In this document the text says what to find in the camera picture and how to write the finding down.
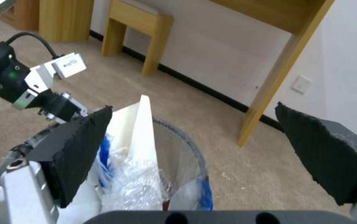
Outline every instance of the wall outlet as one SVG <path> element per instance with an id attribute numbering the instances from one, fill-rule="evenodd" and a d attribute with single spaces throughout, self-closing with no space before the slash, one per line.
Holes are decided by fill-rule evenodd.
<path id="1" fill-rule="evenodd" d="M 295 84 L 292 86 L 292 89 L 298 91 L 299 93 L 305 94 L 312 83 L 313 81 L 311 79 L 300 75 Z"/>

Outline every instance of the black baseboard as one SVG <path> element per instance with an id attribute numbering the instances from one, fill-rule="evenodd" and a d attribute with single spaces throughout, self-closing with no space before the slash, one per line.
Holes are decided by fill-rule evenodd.
<path id="1" fill-rule="evenodd" d="M 93 30 L 90 30 L 90 36 L 96 38 L 97 40 L 100 40 L 100 41 L 103 41 L 103 35 L 93 31 Z M 134 51 L 133 49 L 130 49 L 126 46 L 123 46 L 123 53 L 127 54 L 127 55 L 130 55 L 131 57 L 134 57 L 135 59 L 137 60 L 140 60 L 140 61 L 145 61 L 145 55 L 137 52 L 137 51 Z M 208 94 L 208 95 L 211 95 L 212 97 L 216 98 L 216 99 L 219 99 L 221 101 L 223 101 L 224 103 L 232 106 L 233 108 L 237 109 L 237 110 L 240 110 L 242 112 L 247 112 L 249 107 L 220 93 L 220 92 L 217 92 L 215 91 L 214 89 L 206 86 L 206 85 L 203 85 L 202 83 L 198 82 L 198 81 L 195 81 L 194 79 L 192 78 L 189 78 L 177 71 L 175 71 L 174 69 L 171 69 L 165 65 L 162 65 L 162 64 L 159 64 L 159 66 L 157 67 L 158 70 L 164 72 L 164 73 L 167 73 L 169 74 L 170 76 L 173 76 L 174 78 L 176 79 L 179 79 L 180 81 L 182 82 L 185 82 L 186 84 Z M 261 118 L 260 118 L 260 121 L 275 128 L 275 129 L 278 129 L 280 131 L 283 131 L 282 128 L 281 128 L 281 125 L 278 123 L 278 121 L 268 117 L 268 116 L 265 116 L 265 115 L 262 115 Z"/>

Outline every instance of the wooden furniture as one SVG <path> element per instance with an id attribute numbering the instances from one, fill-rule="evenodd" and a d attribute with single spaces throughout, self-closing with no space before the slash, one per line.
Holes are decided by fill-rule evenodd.
<path id="1" fill-rule="evenodd" d="M 101 54 L 110 56 L 120 53 L 126 27 L 129 26 L 151 36 L 142 70 L 143 75 L 151 74 L 157 70 L 172 23 L 173 17 L 162 15 L 148 5 L 134 0 L 111 0 Z"/>
<path id="2" fill-rule="evenodd" d="M 39 34 L 47 41 L 84 41 L 90 36 L 94 0 L 40 0 Z"/>
<path id="3" fill-rule="evenodd" d="M 17 30 L 39 30 L 40 0 L 17 0 L 0 20 Z"/>
<path id="4" fill-rule="evenodd" d="M 334 0 L 211 0 L 292 33 L 245 114 L 238 145 L 243 146 Z"/>

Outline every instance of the black foam pad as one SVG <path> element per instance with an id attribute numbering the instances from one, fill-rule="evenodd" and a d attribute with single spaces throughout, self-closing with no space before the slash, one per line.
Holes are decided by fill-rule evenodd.
<path id="1" fill-rule="evenodd" d="M 357 200 L 357 135 L 337 122 L 278 103 L 275 114 L 313 179 L 338 205 Z"/>
<path id="2" fill-rule="evenodd" d="M 26 159 L 41 164 L 54 200 L 65 208 L 85 180 L 96 157 L 112 108 L 105 107 L 91 115 L 52 129 Z"/>

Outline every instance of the white wall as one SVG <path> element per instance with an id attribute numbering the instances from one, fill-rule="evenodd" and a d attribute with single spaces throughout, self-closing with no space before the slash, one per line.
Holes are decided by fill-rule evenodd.
<path id="1" fill-rule="evenodd" d="M 143 0 L 175 21 L 162 64 L 250 105 L 290 34 L 208 0 Z M 109 0 L 95 0 L 92 30 L 104 33 Z M 128 30 L 125 45 L 146 54 L 149 37 Z M 299 94 L 299 75 L 314 81 Z M 336 0 L 277 92 L 278 101 L 357 133 L 357 1 Z"/>

